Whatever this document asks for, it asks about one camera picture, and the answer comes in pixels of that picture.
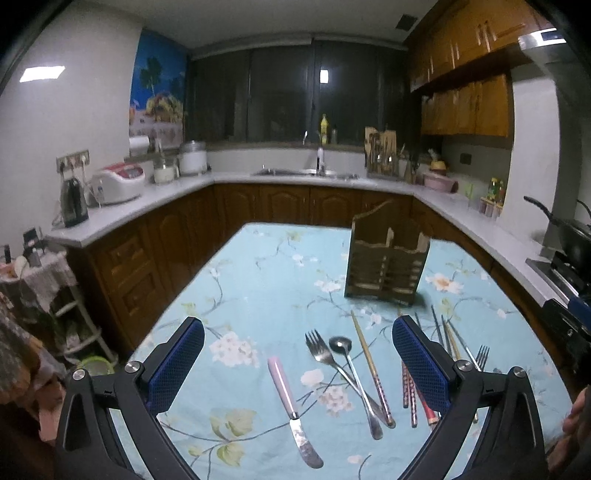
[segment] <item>white countertop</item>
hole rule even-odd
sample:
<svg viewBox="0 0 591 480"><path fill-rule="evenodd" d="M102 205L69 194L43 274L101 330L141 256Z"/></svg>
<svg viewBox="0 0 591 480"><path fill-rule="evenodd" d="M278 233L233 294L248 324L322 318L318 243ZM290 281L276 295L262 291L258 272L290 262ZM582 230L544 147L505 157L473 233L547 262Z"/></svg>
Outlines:
<svg viewBox="0 0 591 480"><path fill-rule="evenodd" d="M414 196L472 238L521 283L538 304L557 299L552 288L525 263L540 259L539 245L516 239L496 222L467 207L461 195L440 193L401 181L358 179L333 180L319 177L252 176L248 173L209 173L199 177L181 177L166 185L149 184L144 194L119 205L89 209L89 219L72 228L47 230L46 239L60 245L84 248L129 221L213 183L277 183L344 187Z"/></svg>

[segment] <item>spoon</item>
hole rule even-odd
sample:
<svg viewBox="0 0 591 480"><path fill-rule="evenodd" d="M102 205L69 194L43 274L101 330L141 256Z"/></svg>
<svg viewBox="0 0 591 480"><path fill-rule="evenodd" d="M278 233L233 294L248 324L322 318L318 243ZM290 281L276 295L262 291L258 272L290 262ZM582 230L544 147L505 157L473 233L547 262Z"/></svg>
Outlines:
<svg viewBox="0 0 591 480"><path fill-rule="evenodd" d="M349 365L349 368L353 372L353 377L355 379L355 382L357 383L357 385L359 386L359 389L361 391L361 399L363 400L363 406L365 407L365 413L368 416L369 429L371 431L371 436L374 438L374 440L379 440L380 438L382 438L382 436L384 434L382 432L382 427L378 423L378 419L375 416L374 411L372 410L371 406L369 405L369 400L368 400L367 395L365 394L365 390L361 387L361 380L359 380L359 375L357 374L357 370L353 366L353 360L352 360L351 356L349 355L349 352L351 351L351 340L348 339L347 337L341 337L341 336L331 337L329 340L329 345L334 353L339 353L341 355L344 355L345 358L347 359L347 364Z"/></svg>

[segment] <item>paper towel roll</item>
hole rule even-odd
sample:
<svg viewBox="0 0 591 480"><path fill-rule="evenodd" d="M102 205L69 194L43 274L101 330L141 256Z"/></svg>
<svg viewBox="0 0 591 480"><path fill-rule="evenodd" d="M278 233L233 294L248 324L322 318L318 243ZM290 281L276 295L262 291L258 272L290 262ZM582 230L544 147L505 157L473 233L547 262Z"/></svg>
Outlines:
<svg viewBox="0 0 591 480"><path fill-rule="evenodd" d="M129 156L145 155L150 147L150 138L147 135L129 138Z"/></svg>

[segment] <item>blue gripper pad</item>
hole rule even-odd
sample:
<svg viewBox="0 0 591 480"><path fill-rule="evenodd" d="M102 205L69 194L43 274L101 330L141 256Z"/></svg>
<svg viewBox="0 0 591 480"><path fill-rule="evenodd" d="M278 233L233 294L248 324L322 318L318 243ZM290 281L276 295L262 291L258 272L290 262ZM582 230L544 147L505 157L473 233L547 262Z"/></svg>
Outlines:
<svg viewBox="0 0 591 480"><path fill-rule="evenodd" d="M456 378L447 352L429 340L408 315L394 322L392 341L427 405L445 415L452 405L450 384Z"/></svg>
<svg viewBox="0 0 591 480"><path fill-rule="evenodd" d="M146 408L153 416L170 408L204 342L201 320L187 317L168 342L156 346L146 359L142 379L147 383Z"/></svg>

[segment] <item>sink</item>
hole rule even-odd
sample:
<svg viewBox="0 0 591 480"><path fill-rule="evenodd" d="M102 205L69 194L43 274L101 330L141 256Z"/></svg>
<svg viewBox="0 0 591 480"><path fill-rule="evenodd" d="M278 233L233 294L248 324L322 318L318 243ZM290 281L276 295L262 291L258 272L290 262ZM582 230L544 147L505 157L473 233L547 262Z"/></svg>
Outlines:
<svg viewBox="0 0 591 480"><path fill-rule="evenodd" d="M333 170L326 170L323 174L316 175L314 168L307 168L305 170L286 170L283 168L263 168L252 174L255 177L321 177L334 180L355 180L359 176L355 173L337 173Z"/></svg>

